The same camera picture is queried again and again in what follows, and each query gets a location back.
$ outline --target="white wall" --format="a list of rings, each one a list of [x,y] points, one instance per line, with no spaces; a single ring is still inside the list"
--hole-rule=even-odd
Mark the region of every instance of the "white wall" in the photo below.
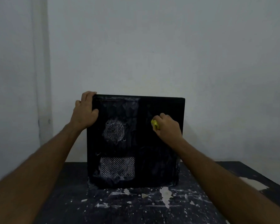
[[[0,0],[0,178],[39,147],[31,0]]]
[[[53,132],[86,90],[186,98],[214,159],[280,157],[280,0],[48,0]],[[67,161],[86,161],[86,132]]]

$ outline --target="forearm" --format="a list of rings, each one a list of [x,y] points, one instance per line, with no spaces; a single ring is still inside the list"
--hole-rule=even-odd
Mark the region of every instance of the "forearm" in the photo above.
[[[32,223],[80,132],[68,124],[0,181],[0,223]]]
[[[230,223],[280,223],[280,207],[185,140],[173,146],[209,199]]]

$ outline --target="left hand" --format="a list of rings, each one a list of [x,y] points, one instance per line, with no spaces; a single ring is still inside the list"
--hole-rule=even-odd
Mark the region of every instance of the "left hand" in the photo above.
[[[70,124],[78,131],[90,127],[98,118],[98,109],[92,110],[92,97],[96,92],[86,91],[82,94],[81,100],[75,103]]]

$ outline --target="paint-splattered table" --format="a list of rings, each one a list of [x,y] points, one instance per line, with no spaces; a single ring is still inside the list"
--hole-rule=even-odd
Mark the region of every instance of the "paint-splattered table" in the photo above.
[[[241,162],[219,162],[237,176],[257,180],[280,206],[280,186]],[[89,190],[87,163],[65,163],[55,189],[35,224],[49,223],[224,223],[188,169],[181,163],[178,186]]]

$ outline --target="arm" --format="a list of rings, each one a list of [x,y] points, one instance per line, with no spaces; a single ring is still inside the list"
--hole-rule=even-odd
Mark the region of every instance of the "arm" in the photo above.
[[[280,224],[280,207],[187,143],[170,116],[161,113],[154,119],[160,130],[153,130],[180,156],[230,223]]]
[[[77,137],[98,117],[98,110],[92,110],[94,94],[83,93],[81,101],[76,101],[69,124],[0,181],[0,223],[34,221]]]

